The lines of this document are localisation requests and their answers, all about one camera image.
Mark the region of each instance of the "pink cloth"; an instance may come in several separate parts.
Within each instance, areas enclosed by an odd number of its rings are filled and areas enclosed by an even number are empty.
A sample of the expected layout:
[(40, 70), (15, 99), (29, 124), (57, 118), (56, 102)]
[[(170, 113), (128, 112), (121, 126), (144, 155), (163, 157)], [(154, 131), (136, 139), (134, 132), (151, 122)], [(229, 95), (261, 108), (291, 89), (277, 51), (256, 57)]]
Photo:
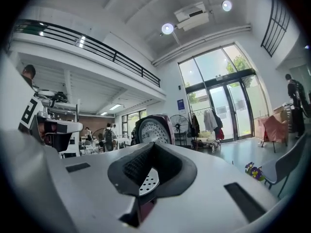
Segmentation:
[(259, 119), (260, 138), (264, 140), (265, 131), (269, 141), (285, 142), (287, 136), (288, 125), (287, 121), (279, 122), (274, 116)]

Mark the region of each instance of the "black metal railing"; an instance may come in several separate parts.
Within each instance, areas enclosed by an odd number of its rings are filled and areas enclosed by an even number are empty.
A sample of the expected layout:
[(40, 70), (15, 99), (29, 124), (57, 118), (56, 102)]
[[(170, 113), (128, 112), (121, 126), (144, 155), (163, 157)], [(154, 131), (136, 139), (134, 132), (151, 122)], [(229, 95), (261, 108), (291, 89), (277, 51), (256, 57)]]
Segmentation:
[(14, 31), (16, 33), (39, 35), (45, 38), (81, 47), (130, 70), (131, 72), (160, 87), (160, 79), (153, 73), (146, 70), (140, 64), (131, 60), (119, 51), (83, 33), (52, 23), (28, 19), (18, 20), (15, 24)]
[(290, 14), (279, 0), (272, 0), (271, 14), (261, 46), (272, 57), (279, 46), (290, 21)]

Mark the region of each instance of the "chair leg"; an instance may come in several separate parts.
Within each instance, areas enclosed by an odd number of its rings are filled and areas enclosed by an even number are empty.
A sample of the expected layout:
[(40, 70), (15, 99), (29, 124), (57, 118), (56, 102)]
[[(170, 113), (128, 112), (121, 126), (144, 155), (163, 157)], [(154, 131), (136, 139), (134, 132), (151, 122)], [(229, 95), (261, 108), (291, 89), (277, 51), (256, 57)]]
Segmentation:
[(280, 194), (281, 194), (281, 192), (283, 191), (283, 188), (284, 188), (284, 186), (285, 186), (285, 184), (286, 184), (286, 182), (287, 182), (287, 180), (288, 180), (288, 177), (289, 177), (289, 175), (287, 175), (286, 180), (285, 180), (285, 182), (284, 182), (284, 184), (283, 184), (283, 186), (282, 186), (280, 192), (278, 193), (277, 197), (279, 197)]

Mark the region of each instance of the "metal plate with holes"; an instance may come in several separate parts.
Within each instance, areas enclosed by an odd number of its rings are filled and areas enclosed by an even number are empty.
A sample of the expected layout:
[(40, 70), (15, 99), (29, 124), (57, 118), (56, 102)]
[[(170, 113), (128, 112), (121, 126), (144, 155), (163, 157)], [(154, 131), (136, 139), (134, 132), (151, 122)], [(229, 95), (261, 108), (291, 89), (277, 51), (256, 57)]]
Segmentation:
[(153, 118), (148, 118), (141, 123), (138, 134), (141, 143), (170, 143), (170, 135), (164, 126)]
[(144, 183), (139, 188), (139, 196), (144, 196), (152, 192), (159, 185), (159, 176), (155, 169), (151, 169)]

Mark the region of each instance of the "black pants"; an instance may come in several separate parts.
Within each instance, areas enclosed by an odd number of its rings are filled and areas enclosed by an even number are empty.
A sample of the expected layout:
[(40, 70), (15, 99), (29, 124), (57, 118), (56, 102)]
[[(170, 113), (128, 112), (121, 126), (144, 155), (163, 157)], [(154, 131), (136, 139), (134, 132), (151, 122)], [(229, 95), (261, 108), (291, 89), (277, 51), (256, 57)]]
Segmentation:
[(292, 116), (293, 116), (293, 125), (295, 128), (295, 131), (298, 132), (298, 136), (302, 136), (302, 134), (305, 132), (305, 123), (303, 120), (303, 112), (301, 108), (295, 108), (292, 110)]

